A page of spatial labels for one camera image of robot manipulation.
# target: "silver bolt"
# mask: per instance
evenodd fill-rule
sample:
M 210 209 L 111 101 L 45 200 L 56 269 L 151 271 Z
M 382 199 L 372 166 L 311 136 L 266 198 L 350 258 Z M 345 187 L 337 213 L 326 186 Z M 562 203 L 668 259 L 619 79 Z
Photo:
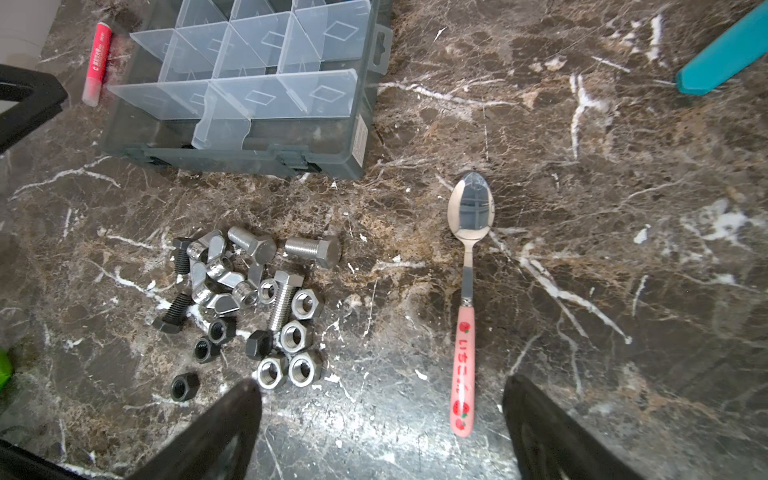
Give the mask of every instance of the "silver bolt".
M 232 227 L 227 231 L 227 236 L 232 243 L 245 250 L 245 254 L 260 265 L 272 260 L 277 252 L 275 240 L 269 235 L 257 237 L 244 228 Z
M 341 245 L 333 235 L 322 240 L 291 237 L 286 241 L 286 253 L 315 260 L 323 268 L 333 268 L 341 259 Z
M 270 330 L 279 332 L 288 321 L 293 294 L 304 283 L 304 277 L 295 273 L 275 272 L 275 300 L 270 314 Z

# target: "bolt thread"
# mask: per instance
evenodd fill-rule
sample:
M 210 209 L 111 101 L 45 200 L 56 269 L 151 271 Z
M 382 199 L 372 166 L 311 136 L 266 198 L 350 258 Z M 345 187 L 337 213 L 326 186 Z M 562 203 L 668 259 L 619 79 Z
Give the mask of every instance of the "bolt thread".
M 317 249 L 319 245 L 319 240 L 291 237 L 286 240 L 286 253 L 312 260 L 317 257 Z
M 168 323 L 181 323 L 187 318 L 187 308 L 192 305 L 192 297 L 186 293 L 179 293 L 163 316 L 163 320 Z
M 270 330 L 273 332 L 279 332 L 288 321 L 290 302 L 293 300 L 293 294 L 296 292 L 296 287 L 294 286 L 278 283 L 276 287 L 275 302 L 270 314 Z
M 245 250 L 248 250 L 248 247 L 256 242 L 256 235 L 240 227 L 230 228 L 227 231 L 227 236 L 232 240 L 232 243 Z
M 190 272 L 190 256 L 187 255 L 187 249 L 176 249 L 176 255 L 174 255 L 174 265 L 174 273 L 177 275 L 187 275 Z

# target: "bolt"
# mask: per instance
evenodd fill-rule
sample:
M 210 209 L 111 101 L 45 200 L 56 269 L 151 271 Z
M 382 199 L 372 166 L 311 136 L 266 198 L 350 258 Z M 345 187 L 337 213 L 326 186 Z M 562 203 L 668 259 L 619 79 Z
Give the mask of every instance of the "bolt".
M 186 275 L 190 272 L 190 257 L 187 254 L 187 247 L 192 242 L 193 240 L 191 238 L 174 238 L 173 246 L 176 248 L 176 254 L 174 255 L 174 273 L 177 275 Z
M 270 315 L 270 330 L 273 332 L 279 332 L 288 321 L 293 294 L 302 283 L 304 283 L 304 277 L 301 275 L 282 270 L 275 272 L 275 301 Z
M 333 235 L 322 240 L 291 237 L 286 241 L 286 253 L 315 260 L 322 268 L 333 268 L 341 259 L 341 245 Z
M 152 326 L 164 333 L 179 333 L 181 325 L 187 319 L 189 305 L 192 305 L 192 297 L 186 293 L 179 293 L 165 315 L 156 318 Z
M 227 231 L 227 236 L 232 243 L 245 250 L 245 254 L 260 265 L 272 260 L 277 252 L 275 240 L 269 235 L 257 237 L 244 228 L 232 227 Z

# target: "turquoise handle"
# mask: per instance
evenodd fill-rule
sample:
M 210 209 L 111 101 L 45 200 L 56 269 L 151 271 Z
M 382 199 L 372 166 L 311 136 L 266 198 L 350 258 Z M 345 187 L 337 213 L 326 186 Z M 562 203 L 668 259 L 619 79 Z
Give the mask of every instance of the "turquoise handle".
M 677 90 L 704 95 L 768 52 L 768 0 L 677 72 Z

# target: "pile of hardware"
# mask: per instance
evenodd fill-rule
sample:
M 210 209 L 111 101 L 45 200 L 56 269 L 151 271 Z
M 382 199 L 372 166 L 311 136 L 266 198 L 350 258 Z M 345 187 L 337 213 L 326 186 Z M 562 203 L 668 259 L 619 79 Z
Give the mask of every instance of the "pile of hardware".
M 234 270 L 227 237 L 247 257 L 247 274 Z M 313 331 L 307 321 L 321 314 L 323 298 L 314 289 L 302 289 L 304 277 L 298 273 L 278 270 L 274 278 L 262 279 L 264 265 L 277 252 L 272 237 L 257 237 L 240 227 L 230 228 L 227 237 L 221 230 L 214 230 L 196 240 L 174 239 L 177 295 L 165 315 L 152 326 L 163 333 L 179 333 L 187 319 L 187 308 L 193 303 L 212 309 L 215 318 L 208 334 L 197 339 L 192 350 L 198 363 L 208 363 L 237 335 L 238 310 L 259 303 L 271 305 L 267 328 L 253 332 L 246 340 L 246 356 L 259 362 L 256 380 L 266 390 L 276 389 L 286 379 L 299 387 L 310 385 L 320 377 L 323 362 L 318 352 L 311 350 Z M 291 237 L 285 251 L 315 260 L 323 268 L 333 268 L 341 257 L 337 237 Z M 291 313 L 296 319 L 289 321 Z M 171 398 L 184 402 L 192 399 L 199 388 L 197 374 L 184 373 L 171 382 Z

